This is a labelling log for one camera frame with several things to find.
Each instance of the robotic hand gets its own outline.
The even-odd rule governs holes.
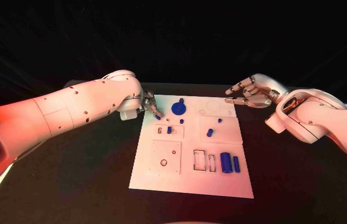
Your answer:
[[[314,143],[327,135],[347,153],[347,105],[317,89],[290,89],[269,76],[255,74],[228,89],[226,94],[243,89],[242,97],[226,102],[255,108],[277,103],[277,112],[265,121],[281,133],[285,129],[306,143]]]
[[[0,106],[0,174],[45,140],[115,111],[121,112],[122,120],[135,119],[141,111],[164,117],[154,94],[144,91],[135,73],[128,70]]]

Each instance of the black background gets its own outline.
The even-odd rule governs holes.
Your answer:
[[[0,0],[0,104],[119,69],[233,85],[264,73],[347,100],[346,0]]]

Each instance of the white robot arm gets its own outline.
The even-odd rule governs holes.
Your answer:
[[[242,97],[226,98],[228,103],[255,108],[277,103],[277,112],[265,121],[281,133],[285,129],[306,143],[327,135],[347,153],[347,106],[329,93],[317,89],[290,91],[269,76],[255,74],[228,89],[226,94],[243,89]]]
[[[24,153],[64,132],[121,112],[122,120],[157,109],[152,93],[142,90],[134,72],[121,70],[102,79],[0,106],[0,174]]]

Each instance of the blue object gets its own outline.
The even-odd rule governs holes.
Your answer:
[[[233,165],[235,165],[235,170],[236,170],[236,172],[238,173],[241,173],[241,165],[239,165],[239,158],[238,158],[238,156],[233,156]]]
[[[220,161],[222,161],[222,172],[223,173],[232,173],[233,172],[233,166],[232,166],[232,157],[230,157],[230,153],[223,152],[220,154]]]
[[[207,132],[207,133],[209,133],[209,134],[207,134],[209,137],[212,137],[212,135],[213,135],[213,131],[215,131],[213,129],[209,129],[209,132]]]
[[[184,101],[184,99],[181,98],[181,99],[180,99],[180,102],[177,102],[177,103],[173,104],[173,108],[171,108],[171,109],[173,109],[173,113],[174,113],[175,115],[184,115],[186,111],[187,111],[187,110],[186,110],[186,109],[187,109],[187,108],[186,108],[187,106],[186,106],[184,102],[186,102],[186,101]]]

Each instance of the black table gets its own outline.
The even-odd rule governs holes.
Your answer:
[[[215,97],[229,87],[142,85],[157,94]],[[264,123],[275,106],[236,111],[255,199],[129,189],[144,114],[122,121],[115,113],[48,140],[14,165],[0,222],[345,223],[347,155],[327,137],[310,145],[277,134]]]

